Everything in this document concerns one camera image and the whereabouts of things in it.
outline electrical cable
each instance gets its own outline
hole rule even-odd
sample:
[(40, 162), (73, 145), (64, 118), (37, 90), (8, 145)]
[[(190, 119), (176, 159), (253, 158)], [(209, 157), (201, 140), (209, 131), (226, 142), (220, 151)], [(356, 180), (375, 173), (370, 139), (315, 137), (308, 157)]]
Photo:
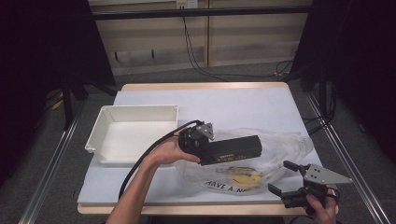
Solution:
[(332, 93), (330, 95), (329, 111), (324, 116), (319, 116), (319, 117), (316, 117), (316, 118), (309, 119), (309, 121), (306, 122), (305, 125), (310, 123), (311, 121), (314, 121), (315, 119), (325, 119), (325, 122), (323, 124), (320, 124), (319, 126), (317, 126), (315, 128), (310, 129), (308, 131), (309, 135), (311, 135), (311, 134), (317, 132), (318, 130), (324, 128), (326, 125), (328, 125), (332, 121), (332, 119), (334, 118), (334, 114), (335, 114), (336, 104), (337, 104), (337, 90), (336, 90), (335, 86), (332, 84)]
[[(226, 74), (226, 73), (224, 73), (224, 74), (214, 74), (214, 73), (210, 73), (210, 72), (204, 70), (198, 64), (198, 62), (195, 59), (195, 55), (194, 55), (194, 52), (193, 52), (192, 43), (191, 43), (191, 39), (190, 39), (189, 30), (187, 28), (186, 20), (185, 20), (184, 17), (183, 17), (183, 22), (184, 22), (184, 36), (186, 38), (187, 52), (189, 54), (190, 64), (194, 68), (194, 70), (197, 71), (199, 74), (201, 74), (203, 76), (214, 77), (214, 78), (217, 78), (217, 79), (220, 79), (220, 80), (223, 80), (223, 81), (228, 81), (228, 80), (225, 80), (225, 79), (220, 78), (218, 76), (229, 76), (229, 77), (274, 77), (275, 76), (275, 75), (256, 76), (256, 75), (247, 75), (247, 74), (243, 75), (243, 74)], [(192, 58), (194, 60), (195, 65), (192, 62), (192, 59), (191, 59), (191, 56), (190, 56), (190, 51), (191, 51), (191, 55), (192, 55)]]
[(335, 188), (327, 188), (327, 189), (331, 189), (332, 191), (334, 191), (335, 195), (333, 195), (333, 196), (335, 196), (335, 200), (338, 203), (338, 200), (341, 198), (341, 192)]
[[(311, 219), (311, 220), (314, 220), (312, 217), (308, 217), (308, 216), (304, 216), (304, 217), (309, 218), (309, 219)], [(300, 217), (294, 217), (294, 218), (289, 222), (289, 224), (293, 224), (294, 221), (297, 220), (298, 218), (300, 218)]]
[(301, 66), (300, 68), (296, 69), (295, 71), (290, 72), (287, 76), (282, 77), (279, 81), (288, 83), (294, 79), (297, 79), (300, 77), (300, 74), (305, 73), (309, 68), (311, 68), (315, 64), (316, 64), (315, 60), (310, 60), (304, 66)]
[(202, 124), (202, 122), (198, 119), (190, 121), (188, 123), (183, 124), (182, 126), (174, 129), (172, 132), (166, 134), (165, 136), (163, 136), (162, 138), (160, 138), (159, 140), (157, 140), (155, 143), (153, 143), (146, 151), (145, 153), (143, 153), (143, 155), (139, 158), (139, 160), (137, 160), (137, 162), (134, 164), (134, 167), (132, 167), (131, 171), (128, 173), (128, 175), (125, 177), (124, 181), (122, 182), (121, 188), (120, 188), (120, 193), (119, 193), (119, 199), (121, 198), (123, 192), (125, 191), (126, 185), (129, 182), (129, 179), (131, 178), (131, 176), (134, 174), (134, 172), (136, 171), (136, 169), (139, 167), (140, 163), (142, 163), (143, 159), (145, 159), (147, 157), (147, 155), (154, 149), (156, 148), (161, 142), (163, 142), (164, 140), (172, 137), (175, 135), (175, 133), (177, 133), (178, 131), (182, 130), (183, 128), (196, 123), (197, 125)]
[[(278, 64), (276, 65), (275, 73), (276, 73), (277, 75), (283, 73), (283, 72), (289, 67), (289, 65), (290, 65), (292, 62), (293, 62), (293, 60), (286, 60), (286, 61), (282, 61), (282, 62), (278, 63)], [(282, 63), (287, 63), (287, 64), (286, 64), (286, 66), (285, 66), (284, 68), (282, 68), (282, 70), (279, 71), (279, 70), (278, 70), (278, 67), (279, 67)]]
[[(213, 78), (218, 79), (218, 80), (221, 80), (221, 81), (229, 82), (229, 80), (226, 80), (226, 79), (221, 78), (221, 77), (216, 77), (216, 76), (214, 76), (213, 74), (207, 73), (205, 70), (203, 70), (203, 69), (198, 65), (198, 62), (196, 62), (196, 60), (195, 60), (194, 51), (192, 50), (190, 35), (189, 35), (189, 31), (187, 30), (186, 19), (185, 19), (184, 17), (183, 17), (183, 21), (184, 21), (184, 37), (185, 37), (185, 39), (186, 39), (187, 53), (189, 54), (190, 64), (191, 64), (192, 68), (193, 68), (196, 72), (198, 72), (200, 75), (202, 75), (202, 76), (213, 77)], [(198, 68), (196, 68), (196, 67), (194, 66), (194, 64), (192, 63), (191, 55), (190, 55), (190, 50), (191, 50), (192, 58), (193, 58), (194, 61), (195, 61), (195, 65), (196, 65)]]

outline clear plastic bag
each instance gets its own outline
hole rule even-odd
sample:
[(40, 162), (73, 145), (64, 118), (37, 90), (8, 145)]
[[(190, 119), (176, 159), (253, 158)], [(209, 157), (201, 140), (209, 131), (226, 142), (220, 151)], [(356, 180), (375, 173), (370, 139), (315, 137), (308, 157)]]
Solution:
[(309, 136), (300, 133), (272, 133), (238, 129), (216, 133), (216, 141), (258, 135), (262, 143), (259, 158), (201, 166), (178, 161), (175, 166), (185, 182), (206, 190), (234, 195), (263, 192), (267, 183), (279, 179), (286, 171), (283, 161), (297, 162), (314, 148)]

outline metal rail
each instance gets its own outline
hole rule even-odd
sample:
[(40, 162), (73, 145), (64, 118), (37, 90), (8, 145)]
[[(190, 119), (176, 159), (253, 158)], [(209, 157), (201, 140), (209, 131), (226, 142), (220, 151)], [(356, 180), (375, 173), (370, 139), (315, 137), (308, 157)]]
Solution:
[[(318, 107), (318, 100), (315, 98), (312, 92), (307, 94), (307, 98), (309, 104), (311, 104), (312, 109), (314, 110), (315, 114), (321, 118), (320, 109)], [(332, 127), (330, 123), (326, 124), (326, 120), (319, 119), (320, 123), (324, 126), (323, 130), (327, 134), (328, 138), (332, 142), (332, 146), (334, 147), (335, 152), (338, 154), (341, 162), (344, 164), (346, 171), (353, 179), (356, 189), (358, 190), (361, 198), (363, 199), (366, 207), (369, 209), (371, 215), (373, 216), (375, 223), (379, 224), (386, 224), (390, 221), (385, 214), (384, 209), (382, 208), (379, 200), (374, 195), (373, 191), (370, 189), (366, 181), (364, 180), (361, 172), (359, 171), (358, 167), (355, 165), (355, 162), (349, 156), (346, 147), (341, 142), (341, 139), (338, 137), (335, 129)]]
[(326, 7), (296, 6), (296, 7), (225, 7), (225, 8), (186, 8), (166, 10), (145, 10), (125, 12), (96, 12), (92, 18), (96, 21), (172, 18), (172, 17), (202, 17), (202, 16), (235, 16), (259, 14), (290, 14), (290, 13), (323, 13), (336, 10), (336, 5)]
[(20, 224), (35, 223), (35, 219), (38, 216), (38, 212), (40, 211), (40, 208), (44, 200), (46, 199), (47, 193), (49, 192), (50, 184), (53, 178), (55, 177), (58, 166), (61, 163), (62, 157), (64, 156), (64, 153), (67, 149), (70, 139), (73, 136), (74, 130), (77, 127), (78, 120), (82, 114), (83, 107), (84, 107), (84, 102), (81, 102), (78, 105), (77, 113), (74, 119), (72, 120), (72, 123), (70, 124), (69, 128), (64, 131), (64, 134), (62, 135), (61, 140), (59, 141), (59, 144), (56, 147), (55, 152), (53, 153), (53, 156), (49, 162), (47, 170), (43, 174), (43, 177), (41, 178), (40, 183), (38, 184), (34, 195), (32, 196), (30, 202), (25, 208), (19, 222)]

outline wall outlet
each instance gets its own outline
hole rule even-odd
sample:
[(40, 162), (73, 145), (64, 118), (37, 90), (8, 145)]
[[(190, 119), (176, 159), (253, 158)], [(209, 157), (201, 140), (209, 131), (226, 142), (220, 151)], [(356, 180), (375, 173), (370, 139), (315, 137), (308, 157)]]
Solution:
[(198, 0), (187, 0), (187, 8), (198, 8)]
[(198, 8), (198, 0), (176, 0), (176, 8)]
[(187, 0), (176, 0), (176, 9), (187, 8)]

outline human arm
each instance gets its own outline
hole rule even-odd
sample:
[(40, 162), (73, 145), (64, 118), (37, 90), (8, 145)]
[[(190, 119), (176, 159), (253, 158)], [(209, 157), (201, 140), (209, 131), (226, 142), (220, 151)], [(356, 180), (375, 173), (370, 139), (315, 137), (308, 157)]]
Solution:
[(179, 148), (176, 137), (170, 137), (157, 146), (143, 159), (134, 178), (122, 194), (106, 223), (137, 224), (149, 186), (158, 167), (161, 164), (170, 164), (178, 160), (200, 161), (198, 157), (184, 153)]
[(314, 223), (315, 224), (335, 224), (336, 223), (336, 205), (337, 201), (332, 197), (326, 197), (325, 206), (312, 194), (306, 195), (309, 204), (315, 209)]

